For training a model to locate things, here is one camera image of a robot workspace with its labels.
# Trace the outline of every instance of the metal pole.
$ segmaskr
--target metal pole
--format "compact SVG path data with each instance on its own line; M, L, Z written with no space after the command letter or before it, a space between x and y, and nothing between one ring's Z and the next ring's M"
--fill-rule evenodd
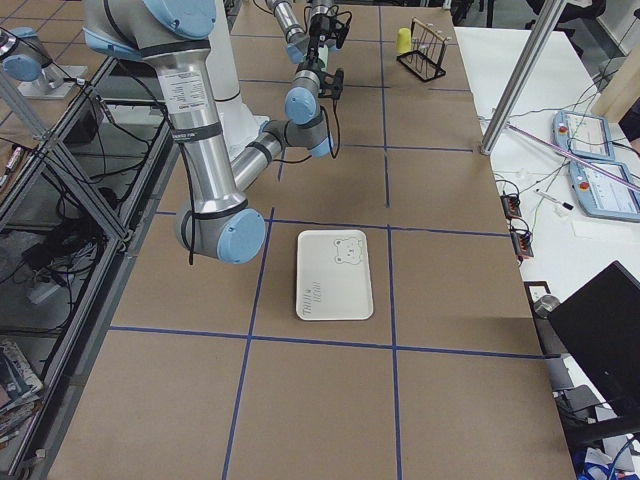
M38 114L31 108L16 87L13 86L12 78L0 68L0 98L2 98L9 108L18 116L31 131L31 134L38 140L42 140L47 132L47 126L40 120Z
M625 187L627 187L627 189L631 190L632 192L635 193L640 193L640 187L637 185L634 185L633 183L627 182L624 178L620 178L617 175L614 175L611 172L607 172L606 170L604 170L603 168L598 167L597 165L594 165L593 163L587 162L586 160L574 155L573 153L557 146L554 145L553 143L549 143L549 142L545 142L544 140L542 140L541 138L536 137L535 135L530 134L529 132L525 132L524 130L519 129L518 127L515 127L513 125L507 125L507 128L510 130L513 130L514 132L519 133L520 135L523 135L535 142L538 142L542 145L544 145L545 147L549 147L551 150L553 150L554 152L562 155L563 157L566 157L576 163L579 163L580 165L582 165L585 168L590 168L591 170L595 170L596 172L598 172L600 175L604 175L607 178L610 178L611 180L613 180L614 182L618 182L620 185L624 185Z
M495 147L498 137L509 119L509 115L513 111L513 107L518 101L518 97L524 88L533 67L535 66L544 46L547 43L551 32L556 27L560 15L564 10L567 0L547 0L542 7L538 21L536 22L529 40L524 46L516 68L511 74L509 83L507 83L504 93L496 111L494 112L491 122L487 127L487 131L482 139L480 152L483 155L490 155L493 147Z

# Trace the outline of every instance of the white desk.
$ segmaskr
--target white desk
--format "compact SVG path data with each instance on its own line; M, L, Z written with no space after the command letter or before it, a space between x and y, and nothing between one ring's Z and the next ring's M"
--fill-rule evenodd
M529 32L456 28L456 35L476 110L478 115L489 118ZM592 79L566 36L554 32L513 114L544 108L559 109L568 105L572 108L580 94L592 84ZM592 86L585 97L595 91ZM589 102L585 102L577 110L588 106ZM550 140L554 115L554 111L545 111L514 117L511 122L540 138ZM611 130L614 139L624 138L617 125L613 125ZM640 161L632 152L616 148L615 153L617 160L625 162L636 175L640 174ZM533 184L561 163L560 156L510 131L503 133L491 154L494 171L521 188ZM544 189L547 184L548 181L539 187ZM533 226L534 211L541 198L534 190L525 192L521 197L522 213L530 226ZM640 225L584 215L571 190L566 167L549 193L576 208L571 212L561 208L559 215L555 204L547 200L542 202L534 229L535 258L525 260L520 268L523 280L546 280L553 294L562 301L614 260L619 260L640 278Z

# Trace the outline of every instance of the small white part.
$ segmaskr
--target small white part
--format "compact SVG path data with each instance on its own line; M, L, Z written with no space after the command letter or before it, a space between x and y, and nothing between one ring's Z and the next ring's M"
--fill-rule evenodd
M72 273L68 275L63 274L62 277L65 278L65 281L69 285L71 285L71 282L73 282ZM34 305L38 305L44 302L47 298L49 298L55 292L57 292L60 288L61 288L60 285L58 285L58 283L56 283L55 280L50 280L48 282L38 282L27 294L27 299Z

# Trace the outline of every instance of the white tray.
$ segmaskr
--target white tray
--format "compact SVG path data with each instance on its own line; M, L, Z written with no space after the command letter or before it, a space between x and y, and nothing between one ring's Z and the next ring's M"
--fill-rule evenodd
M296 313L302 320L366 320L373 314L367 237L360 230L298 235Z

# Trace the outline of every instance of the blue tape line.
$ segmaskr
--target blue tape line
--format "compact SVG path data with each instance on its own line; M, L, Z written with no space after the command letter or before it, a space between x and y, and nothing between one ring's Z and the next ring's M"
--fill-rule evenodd
M275 85L281 85L281 84L290 85L291 84L290 80L265 80L265 79L262 79L262 78L239 78L238 81L239 82L245 82L245 83L273 83ZM379 89L388 88L388 87L384 87L382 85L359 85L359 84L354 84L354 83L345 83L344 86L345 87L351 87L351 88L379 88Z
M13 115L13 112L9 112L7 116L2 119L2 121L0 122L0 127L4 125L4 122L6 122L11 115Z
M389 150L435 150L442 152L464 152L464 153L473 153L473 149L471 148L456 148L456 147L409 147L409 146L401 146L401 145L387 145Z
M342 228L369 228L369 229L377 229L377 230L386 230L387 227L382 227L380 225L360 225L357 223L331 223L331 222L307 222L304 220L284 220L284 219L274 219L273 223L285 223L292 225L317 225L322 227L342 227Z
M238 389L236 391L236 402L233 407L233 417L231 419L231 427L229 429L229 440L227 441L227 452L224 458L224 467L222 470L222 480L226 480L229 474L229 464L231 462L231 451L233 449L233 439L236 433L236 424L238 422L238 414L240 412L240 400L242 398L242 390L244 387L244 379L247 373L247 365L249 363L249 351L251 350L251 336L256 322L256 312L258 310L258 302L260 301L260 291L262 289L262 280L264 277L264 267L267 261L267 252L269 251L269 241L271 240L271 227L273 225L273 216L275 208L271 207L271 214L267 227L267 236L264 242L264 250L262 251L262 261L260 263L260 274L258 275L258 285L256 286L256 295L253 300L253 310L251 312L251 323L249 324L249 333L247 335L247 344L244 349L244 357L242 359L242 369L240 370L240 380L238 381Z
M240 38L277 38L279 40L282 39L282 35L259 35L259 34L251 34L251 33L231 33L230 36L240 37ZM380 43L379 40L367 40L367 39L358 39L358 38L349 37L349 43L351 42ZM391 40L385 40L384 43L395 43L395 42Z
M398 227L398 226L382 226L382 225L365 225L358 223L334 223L334 222L312 222L306 220L287 220L287 219L273 219L274 223L286 223L292 225L317 225L322 227L342 227L342 228L367 228L372 230L397 230L401 232L427 232L427 233L442 233L447 235L474 235L480 237L500 237L509 238L509 234L495 233L495 232L474 232L464 230L445 230L437 228L422 228L422 227Z
M389 260L389 303L391 306L391 345L393 359L393 405L396 425L396 476L402 480L402 435L400 426L400 387L398 381L398 338L396 329L396 302L393 282L393 248L390 225L387 225L387 255Z
M221 333L221 332L207 332L203 330L175 330L171 328L151 328L151 327L127 327L111 325L109 330L117 332L138 332L138 333L161 333L163 335L186 335L192 337L216 337L216 338L235 338L244 340L246 335L241 333Z
M352 348L369 348L376 350L391 350L391 345L384 345L379 343L360 343L360 342L342 342L339 340L316 340L313 338L290 338L290 337L271 337L268 335L254 335L253 340L260 340L263 342L277 342L277 343L302 343L305 345L325 345L331 347L352 347Z
M382 43L382 10L378 6L378 28L380 34L380 83L382 84L382 144L384 148L384 193L385 193L385 205L387 208L391 207L390 197L390 180L389 180L389 158L387 157L387 101L385 97L385 85L384 85L384 51Z
M66 47L64 47L64 48L62 49L62 51L61 51L61 52L56 56L56 59L57 59L57 58L62 57L62 55L64 55L64 53L65 53L67 50L69 50L69 47L70 47L71 45L74 45L74 44L75 44L75 45L78 45L78 43L76 43L76 39L77 39L77 38L78 38L82 33L83 33L83 31L82 31L82 30L80 30L80 31L76 34L76 36L75 36L75 37L73 37L73 39L71 40L71 42L69 42L69 44L68 44Z
M471 93L471 90L468 88L438 88L438 87L429 87L429 90L433 90L436 92L466 92Z
M46 19L46 20L47 21L48 20L53 20L54 22L82 22L81 18L53 18L53 16L60 11L60 8L58 10L56 10L55 13L51 17ZM43 20L42 18L34 18L34 17L16 17L16 16L12 16L12 15L9 15L9 16L11 16L11 18L13 18L14 20L40 20L40 21ZM46 42L46 43L67 43L67 42Z
M230 338L235 340L247 340L248 335L241 333L208 332L206 330L176 330L169 328L132 327L111 325L109 330L120 332L155 333L160 335L182 335L193 337ZM393 350L393 345L365 342L342 342L339 340L316 340L312 338L271 337L267 335L252 335L251 340L274 343L299 343L304 345L325 345L329 347L366 348L374 350ZM457 350L450 348L416 347L411 345L396 345L396 350L402 352L441 353L450 355L467 355L474 357L498 357L513 358L519 360L545 360L543 355L526 353L501 353L486 352L482 350Z
M546 360L544 355L533 355L533 354L527 354L527 353L485 352L482 350L457 350L457 349L450 349L450 348L411 347L407 345L398 345L397 350L401 352L447 353L447 354L453 354L453 355L468 355L473 357L515 358L519 360Z
M471 148L456 148L456 147L412 147L408 145L364 145L361 143L343 143L343 147L359 147L359 148L386 148L387 150L428 150L439 152L462 152L473 153Z
M27 3L27 1L28 1L28 0L24 0L24 1L23 1L23 2L18 6L18 8L16 8L13 12L11 12L9 15L7 15L7 16L6 16L6 17L5 17L5 18L0 22L0 25L2 25L6 20L9 20L10 18L12 18L18 10L20 10L22 7L24 7L24 6L25 6L25 4Z

